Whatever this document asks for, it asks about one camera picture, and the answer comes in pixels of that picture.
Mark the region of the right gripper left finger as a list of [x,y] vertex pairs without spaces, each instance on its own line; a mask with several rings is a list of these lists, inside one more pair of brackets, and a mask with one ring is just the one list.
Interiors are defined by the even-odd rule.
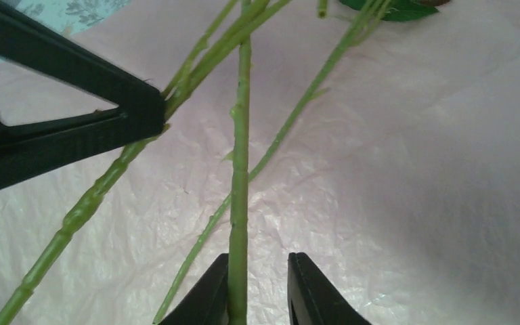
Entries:
[[222,253],[160,325],[227,325],[227,287],[228,254]]

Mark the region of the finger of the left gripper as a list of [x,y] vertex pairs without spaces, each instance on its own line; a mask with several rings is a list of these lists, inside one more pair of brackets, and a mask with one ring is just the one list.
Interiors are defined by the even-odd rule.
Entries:
[[0,1],[0,58],[113,104],[80,116],[0,119],[0,190],[163,131],[160,91]]

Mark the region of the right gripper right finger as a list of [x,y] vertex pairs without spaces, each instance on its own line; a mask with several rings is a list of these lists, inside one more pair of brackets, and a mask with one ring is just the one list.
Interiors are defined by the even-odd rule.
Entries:
[[287,298],[294,325],[371,325],[306,253],[288,254]]

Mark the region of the light blue peony flower stem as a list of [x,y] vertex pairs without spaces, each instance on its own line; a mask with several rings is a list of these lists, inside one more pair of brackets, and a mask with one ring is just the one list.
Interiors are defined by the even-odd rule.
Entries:
[[248,301],[248,145],[251,76],[251,38],[243,38],[238,48],[238,88],[235,106],[230,110],[234,122],[232,150],[232,187],[230,239],[227,267],[228,323],[247,324]]

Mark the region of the purple pink wrapping paper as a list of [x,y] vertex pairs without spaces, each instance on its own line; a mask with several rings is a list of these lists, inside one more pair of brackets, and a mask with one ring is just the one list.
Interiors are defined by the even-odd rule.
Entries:
[[[73,41],[165,88],[227,1],[130,1]],[[253,35],[254,166],[348,27],[292,1]],[[289,324],[306,252],[373,324],[520,324],[520,1],[380,24],[249,190],[248,324]],[[150,324],[230,190],[238,54],[119,179],[12,324]],[[0,309],[120,150],[0,191]]]

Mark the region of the bright pink rose flower stem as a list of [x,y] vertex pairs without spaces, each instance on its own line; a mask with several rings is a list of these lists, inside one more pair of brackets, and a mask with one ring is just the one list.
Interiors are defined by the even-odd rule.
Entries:
[[[194,90],[220,62],[234,49],[238,50],[243,38],[251,37],[252,32],[284,6],[288,5],[288,2],[242,1],[239,18],[227,28],[212,46],[209,46],[208,40],[210,36],[225,20],[235,4],[235,1],[227,2],[161,93],[162,97],[169,101],[169,107],[164,113],[166,118],[172,117],[176,110],[191,96]],[[95,181],[73,208],[69,210],[63,219],[62,227],[55,233],[34,265],[23,277],[20,285],[1,309],[0,324],[10,324],[17,316],[18,312],[32,296],[34,289],[41,283],[44,275],[72,240],[74,234],[91,219],[103,202],[106,193],[150,142],[151,139],[147,139],[126,145],[121,155],[114,160],[107,171]]]

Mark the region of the floral patterned table mat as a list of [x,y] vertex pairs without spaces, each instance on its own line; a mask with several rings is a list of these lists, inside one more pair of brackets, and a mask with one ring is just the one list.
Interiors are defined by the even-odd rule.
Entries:
[[65,37],[100,23],[130,0],[4,0],[25,16]]

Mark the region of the white rose flower stem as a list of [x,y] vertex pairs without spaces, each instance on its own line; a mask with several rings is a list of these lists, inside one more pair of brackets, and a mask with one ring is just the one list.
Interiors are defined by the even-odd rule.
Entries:
[[[276,150],[280,147],[280,144],[288,135],[288,132],[299,117],[300,113],[302,113],[304,107],[306,107],[310,101],[324,93],[324,90],[321,89],[322,83],[350,47],[358,46],[365,41],[375,30],[380,20],[392,22],[411,22],[414,20],[420,20],[438,13],[438,7],[443,3],[441,1],[343,1],[342,4],[357,11],[356,16],[350,22],[349,27],[332,50],[321,69],[318,71],[314,80],[310,83],[292,112],[288,115],[265,154],[253,169],[248,169],[248,186],[250,181],[254,180],[254,178],[258,176]],[[226,196],[221,205],[210,217],[207,226],[202,231],[196,244],[191,248],[191,251],[177,271],[164,301],[161,303],[156,315],[154,316],[154,324],[160,324],[160,322],[165,318],[165,313],[168,311],[168,308],[178,291],[179,285],[184,280],[190,266],[203,248],[204,243],[211,235],[212,229],[216,226],[219,218],[225,213],[225,211],[227,209],[230,210],[231,199],[230,190],[230,194]]]

